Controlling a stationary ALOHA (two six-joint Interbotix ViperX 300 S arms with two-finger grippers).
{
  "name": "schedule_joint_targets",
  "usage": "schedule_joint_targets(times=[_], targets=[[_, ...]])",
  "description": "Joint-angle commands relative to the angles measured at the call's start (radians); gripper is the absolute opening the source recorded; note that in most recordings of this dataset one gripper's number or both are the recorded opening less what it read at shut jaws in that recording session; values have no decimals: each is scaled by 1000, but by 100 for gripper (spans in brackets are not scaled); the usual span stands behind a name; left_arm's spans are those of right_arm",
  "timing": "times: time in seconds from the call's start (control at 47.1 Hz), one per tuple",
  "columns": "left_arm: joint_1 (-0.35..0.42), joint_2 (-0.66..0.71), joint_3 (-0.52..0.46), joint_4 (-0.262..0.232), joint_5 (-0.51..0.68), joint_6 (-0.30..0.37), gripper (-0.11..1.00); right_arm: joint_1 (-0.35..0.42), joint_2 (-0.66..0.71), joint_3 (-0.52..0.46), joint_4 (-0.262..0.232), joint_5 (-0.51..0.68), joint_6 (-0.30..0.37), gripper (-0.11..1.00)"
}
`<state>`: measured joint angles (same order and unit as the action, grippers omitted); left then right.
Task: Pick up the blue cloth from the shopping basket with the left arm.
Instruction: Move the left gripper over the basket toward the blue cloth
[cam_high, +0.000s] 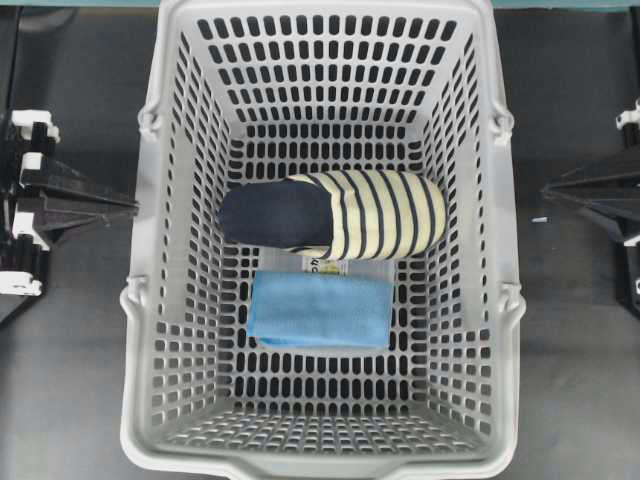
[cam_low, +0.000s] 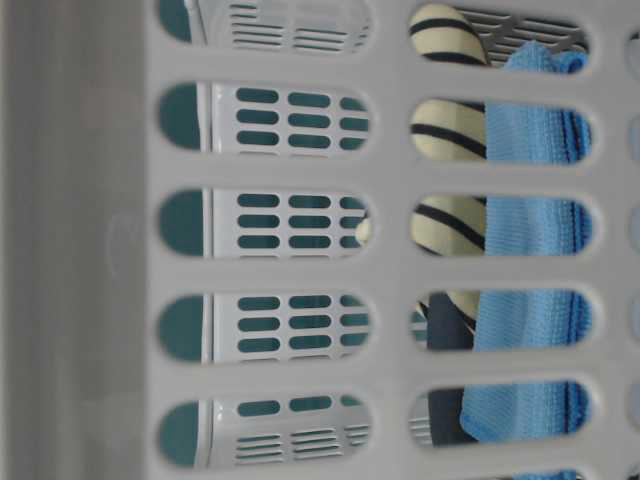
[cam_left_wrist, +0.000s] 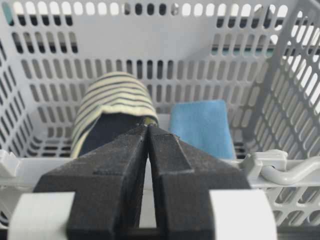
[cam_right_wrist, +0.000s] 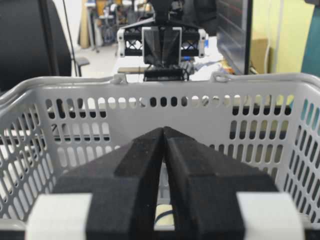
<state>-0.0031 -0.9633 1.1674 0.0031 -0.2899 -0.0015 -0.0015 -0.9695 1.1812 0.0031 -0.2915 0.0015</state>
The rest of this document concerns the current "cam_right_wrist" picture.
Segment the right gripper black foam left finger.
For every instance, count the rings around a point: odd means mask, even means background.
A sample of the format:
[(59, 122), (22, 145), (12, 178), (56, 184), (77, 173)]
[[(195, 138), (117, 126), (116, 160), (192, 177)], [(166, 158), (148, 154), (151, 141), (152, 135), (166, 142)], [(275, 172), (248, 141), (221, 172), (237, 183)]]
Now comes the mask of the right gripper black foam left finger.
[(154, 230), (164, 131), (62, 174), (28, 217), (28, 240), (134, 240)]

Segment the right gripper black foam right finger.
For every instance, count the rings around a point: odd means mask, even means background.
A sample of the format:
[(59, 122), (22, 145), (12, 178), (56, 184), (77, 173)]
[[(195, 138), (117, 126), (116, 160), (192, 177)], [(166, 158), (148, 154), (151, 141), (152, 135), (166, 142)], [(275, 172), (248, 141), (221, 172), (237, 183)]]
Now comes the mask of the right gripper black foam right finger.
[(289, 194), (271, 176), (166, 126), (165, 160), (177, 227), (198, 240), (302, 240)]

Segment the black and white opposite gripper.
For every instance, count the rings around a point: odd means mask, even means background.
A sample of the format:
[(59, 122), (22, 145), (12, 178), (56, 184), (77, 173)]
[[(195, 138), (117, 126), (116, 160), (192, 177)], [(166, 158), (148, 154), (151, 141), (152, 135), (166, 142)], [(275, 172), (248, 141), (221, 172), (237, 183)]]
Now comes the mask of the black and white opposite gripper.
[(181, 62), (185, 57), (203, 58), (206, 38), (203, 28), (155, 16), (117, 31), (119, 56), (142, 57), (148, 66), (143, 72), (145, 82), (188, 81), (190, 73)]

